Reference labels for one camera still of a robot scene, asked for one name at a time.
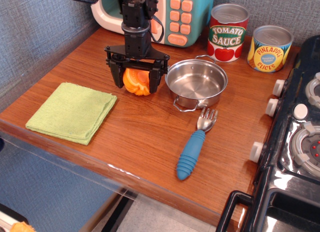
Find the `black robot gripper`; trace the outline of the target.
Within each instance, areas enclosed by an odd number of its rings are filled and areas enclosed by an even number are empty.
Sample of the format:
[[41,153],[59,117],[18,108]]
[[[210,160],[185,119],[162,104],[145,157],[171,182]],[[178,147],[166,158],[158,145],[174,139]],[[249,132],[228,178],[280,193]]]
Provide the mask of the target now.
[[[128,62],[133,59],[134,62],[140,60],[151,60],[160,62],[160,68],[153,68],[149,71],[149,92],[156,93],[161,82],[163,74],[168,73],[168,61],[170,56],[152,46],[152,33],[147,31],[143,33],[125,33],[124,45],[108,45],[104,48],[107,53],[107,61],[110,61],[112,55],[116,58],[116,62]],[[109,62],[110,71],[115,85],[118,88],[124,86],[123,75],[126,70],[122,63]]]

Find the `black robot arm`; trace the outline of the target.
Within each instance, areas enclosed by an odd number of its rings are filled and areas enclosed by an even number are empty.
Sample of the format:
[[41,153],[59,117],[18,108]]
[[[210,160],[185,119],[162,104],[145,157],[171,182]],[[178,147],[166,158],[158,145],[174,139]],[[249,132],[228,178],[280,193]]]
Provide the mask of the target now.
[[121,8],[121,29],[124,45],[106,46],[106,64],[115,85],[124,86],[125,69],[149,72],[149,92],[155,93],[164,74],[168,73],[170,56],[152,47],[156,39],[152,35],[151,21],[161,21],[155,16],[158,0],[118,0]]

